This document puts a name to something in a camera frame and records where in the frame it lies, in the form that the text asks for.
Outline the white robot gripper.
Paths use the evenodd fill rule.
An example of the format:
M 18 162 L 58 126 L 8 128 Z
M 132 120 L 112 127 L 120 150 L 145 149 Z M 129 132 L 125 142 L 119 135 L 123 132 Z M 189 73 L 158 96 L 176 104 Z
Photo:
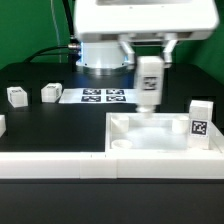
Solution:
M 127 38 L 162 41 L 164 67 L 172 65 L 178 41 L 208 38 L 219 24 L 214 0 L 76 0 L 74 27 L 82 42 Z M 135 52 L 119 42 L 127 68 L 135 68 Z

